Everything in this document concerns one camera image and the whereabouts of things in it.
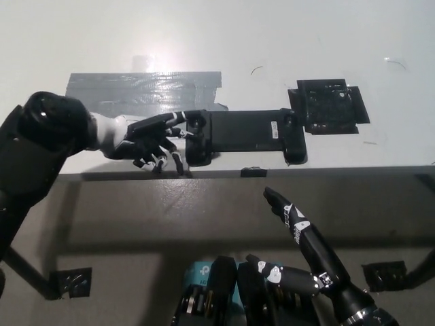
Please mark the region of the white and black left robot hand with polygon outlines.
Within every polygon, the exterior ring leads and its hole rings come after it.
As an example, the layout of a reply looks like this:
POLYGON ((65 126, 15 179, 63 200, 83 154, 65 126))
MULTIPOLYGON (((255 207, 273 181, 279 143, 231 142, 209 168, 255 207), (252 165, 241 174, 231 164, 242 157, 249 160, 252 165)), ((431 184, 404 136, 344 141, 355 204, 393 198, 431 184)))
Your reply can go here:
POLYGON ((198 110, 163 113, 144 120, 127 115, 109 118, 93 113, 95 132, 90 148, 101 151, 111 160, 131 160, 137 168, 153 173, 164 170, 169 153, 178 175, 183 175, 185 168, 181 153, 169 139, 194 139, 194 134, 177 126, 193 122, 200 116, 198 110))

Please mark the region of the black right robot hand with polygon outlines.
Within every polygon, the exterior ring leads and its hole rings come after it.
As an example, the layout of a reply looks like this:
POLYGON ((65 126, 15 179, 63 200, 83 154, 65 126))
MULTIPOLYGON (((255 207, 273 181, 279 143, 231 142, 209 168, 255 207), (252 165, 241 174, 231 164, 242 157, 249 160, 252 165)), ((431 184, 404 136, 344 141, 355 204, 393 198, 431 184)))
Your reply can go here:
POLYGON ((285 290, 311 297, 321 293, 336 301, 340 297, 354 300, 360 290, 352 284, 343 263, 315 225, 279 192, 266 187, 263 195, 289 230, 310 270, 280 266, 252 254, 247 255, 247 262, 269 283, 285 290))

